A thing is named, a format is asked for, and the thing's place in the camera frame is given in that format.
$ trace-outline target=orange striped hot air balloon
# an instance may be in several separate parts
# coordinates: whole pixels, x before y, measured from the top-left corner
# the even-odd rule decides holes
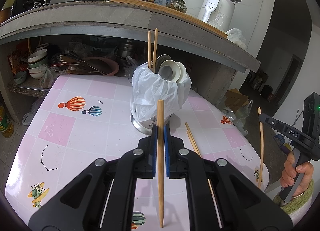
[[[66,108],[70,109],[71,111],[78,111],[78,110],[84,108],[84,106],[85,106],[85,100],[83,97],[74,97],[74,98],[70,99],[68,102],[60,103],[58,105],[59,108],[66,107]]]

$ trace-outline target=countertop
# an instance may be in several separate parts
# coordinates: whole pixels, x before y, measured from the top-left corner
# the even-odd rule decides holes
[[[131,92],[128,78],[63,75],[57,79],[25,133],[5,188],[6,198],[25,223],[95,159],[113,160],[137,147],[145,135],[130,121]],[[59,108],[69,100],[70,105]],[[81,112],[93,106],[100,107],[99,116]],[[192,90],[182,109],[170,118],[171,134],[192,150],[185,122],[203,158],[226,158],[257,185],[260,158],[255,150],[232,122]],[[265,165],[262,179],[264,190],[269,181]],[[41,201],[34,202],[41,194]],[[140,231],[160,230],[157,194],[156,178],[137,180],[134,211],[142,212],[146,220]],[[164,180],[161,230],[189,230],[183,179]]]

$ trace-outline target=doorway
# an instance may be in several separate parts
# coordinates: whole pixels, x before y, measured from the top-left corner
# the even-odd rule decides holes
[[[282,83],[280,83],[280,86],[276,90],[275,94],[275,102],[278,106],[281,106],[287,95],[289,94],[293,83],[295,82],[299,71],[301,69],[303,61],[298,58],[296,55],[292,55],[291,62],[288,66],[287,72],[284,75],[284,78],[282,79]]]

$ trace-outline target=glass jar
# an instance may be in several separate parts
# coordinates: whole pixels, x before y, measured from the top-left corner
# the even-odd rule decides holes
[[[167,3],[165,6],[171,9],[177,10],[182,13],[186,13],[187,8],[184,5],[186,2],[183,0],[171,0],[171,2]]]

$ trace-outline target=cooking oil bottle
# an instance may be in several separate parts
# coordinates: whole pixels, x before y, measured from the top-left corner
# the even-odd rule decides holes
[[[7,113],[5,112],[4,106],[0,103],[0,131],[2,135],[6,138],[12,136],[14,131],[14,126],[10,121]]]

